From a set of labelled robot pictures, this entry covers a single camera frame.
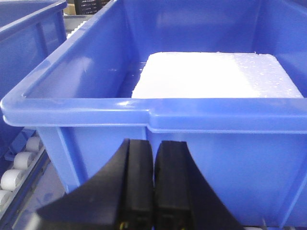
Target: white roller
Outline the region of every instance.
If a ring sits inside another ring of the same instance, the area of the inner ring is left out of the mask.
[[[19,185],[24,171],[19,169],[7,170],[1,178],[1,187],[3,190],[14,191]]]
[[[245,230],[262,230],[262,228],[258,227],[244,227]]]
[[[35,154],[33,152],[20,152],[15,156],[14,168],[26,170],[33,161]]]
[[[5,203],[10,198],[11,194],[12,194],[11,191],[0,190],[0,208],[2,208],[3,205],[5,205]]]
[[[25,146],[25,150],[29,152],[39,152],[39,150],[43,147],[42,140],[40,137],[31,137],[28,139],[27,144]]]

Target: foam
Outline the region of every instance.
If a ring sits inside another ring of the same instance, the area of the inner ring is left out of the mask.
[[[269,54],[161,52],[149,56],[132,98],[303,98]]]

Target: plastic crate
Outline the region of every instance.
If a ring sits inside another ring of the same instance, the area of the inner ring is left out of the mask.
[[[306,227],[307,99],[130,98],[160,51],[269,53],[306,96],[306,25],[291,0],[113,0],[4,97],[4,119],[37,127],[68,192],[123,138],[187,141],[242,224]]]
[[[66,5],[65,0],[0,1],[0,98],[66,40]],[[0,156],[21,130],[0,121]]]

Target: black basket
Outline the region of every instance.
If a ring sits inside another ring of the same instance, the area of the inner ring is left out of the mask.
[[[75,0],[76,14],[95,14],[110,0]]]

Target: blue plastic crate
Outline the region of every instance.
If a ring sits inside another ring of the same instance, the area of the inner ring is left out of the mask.
[[[123,138],[187,141],[242,224],[306,227],[307,99],[130,98],[160,51],[269,53],[306,96],[306,25],[291,0],[112,0],[4,97],[4,119],[37,127],[68,192]]]
[[[0,98],[66,40],[66,5],[65,0],[0,1]],[[20,131],[0,121],[0,156]]]

